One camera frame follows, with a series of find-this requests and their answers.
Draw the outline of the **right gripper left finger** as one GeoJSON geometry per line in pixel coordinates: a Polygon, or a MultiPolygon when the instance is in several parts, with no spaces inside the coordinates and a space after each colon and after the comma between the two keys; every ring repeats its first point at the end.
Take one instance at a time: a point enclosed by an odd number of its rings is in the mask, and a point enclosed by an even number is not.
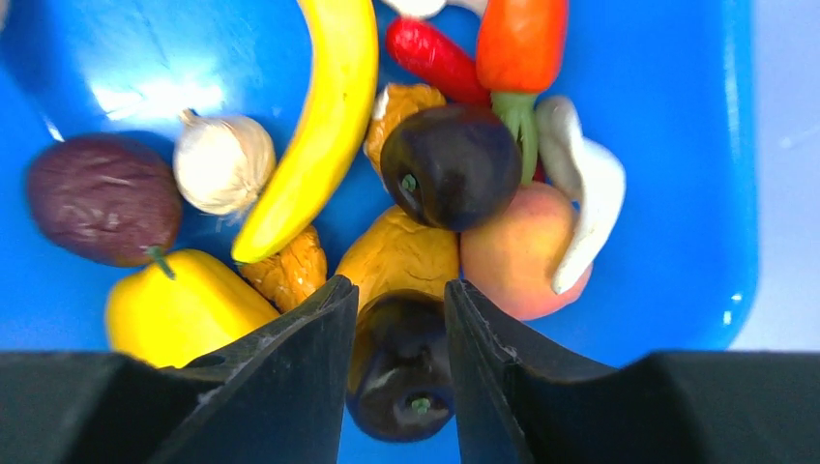
{"type": "Polygon", "coordinates": [[[93,352],[1,356],[5,463],[333,463],[358,290],[296,309],[182,368],[93,352]]]}

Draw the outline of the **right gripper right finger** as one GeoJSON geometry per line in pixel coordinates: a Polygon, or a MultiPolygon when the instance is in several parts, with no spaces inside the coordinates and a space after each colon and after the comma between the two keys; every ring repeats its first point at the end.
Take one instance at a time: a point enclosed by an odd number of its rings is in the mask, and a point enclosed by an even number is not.
{"type": "Polygon", "coordinates": [[[465,463],[815,463],[819,358],[581,356],[450,281],[445,314],[465,463]]]}

